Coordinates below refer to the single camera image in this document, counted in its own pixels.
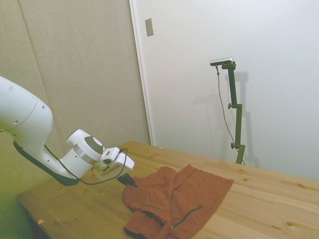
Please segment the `red cloth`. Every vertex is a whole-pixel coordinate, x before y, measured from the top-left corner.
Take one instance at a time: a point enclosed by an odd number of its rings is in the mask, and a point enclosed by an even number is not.
[[[211,218],[234,180],[186,166],[179,172],[162,167],[145,178],[134,177],[123,201],[134,215],[126,233],[141,239],[188,239]]]

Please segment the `zipper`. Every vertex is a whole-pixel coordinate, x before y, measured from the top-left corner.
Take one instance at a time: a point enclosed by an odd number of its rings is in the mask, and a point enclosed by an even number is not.
[[[175,225],[172,225],[171,228],[177,227],[178,225],[182,224],[182,223],[187,219],[187,217],[188,217],[191,213],[193,213],[193,212],[195,212],[195,211],[198,211],[199,209],[201,209],[201,206],[199,206],[198,208],[195,208],[195,209],[193,209],[193,210],[190,210],[190,211],[185,215],[185,217],[183,218],[183,220],[181,220],[180,222],[176,223]]]

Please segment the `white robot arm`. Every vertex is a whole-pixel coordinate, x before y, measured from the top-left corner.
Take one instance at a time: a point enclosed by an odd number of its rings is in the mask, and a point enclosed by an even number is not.
[[[108,166],[113,179],[134,168],[118,148],[105,149],[100,141],[78,129],[66,140],[71,150],[60,160],[43,148],[51,131],[51,109],[23,87],[0,76],[0,131],[10,133],[17,151],[66,186],[75,185],[95,163]]]

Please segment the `light switch plate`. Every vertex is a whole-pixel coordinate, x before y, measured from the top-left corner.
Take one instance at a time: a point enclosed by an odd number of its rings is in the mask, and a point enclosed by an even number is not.
[[[153,36],[154,35],[154,28],[153,28],[153,20],[151,18],[145,20],[145,26],[146,26],[147,35]]]

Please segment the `wooden table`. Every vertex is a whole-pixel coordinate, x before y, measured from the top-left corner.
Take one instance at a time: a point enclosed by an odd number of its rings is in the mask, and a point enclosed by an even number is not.
[[[120,147],[145,177],[162,166],[193,167],[234,179],[208,223],[193,239],[319,239],[319,181],[177,152],[136,142]],[[89,172],[86,181],[98,181]],[[122,201],[124,185],[65,187],[54,179],[18,196],[29,215],[52,239],[128,239],[123,226],[133,212]]]

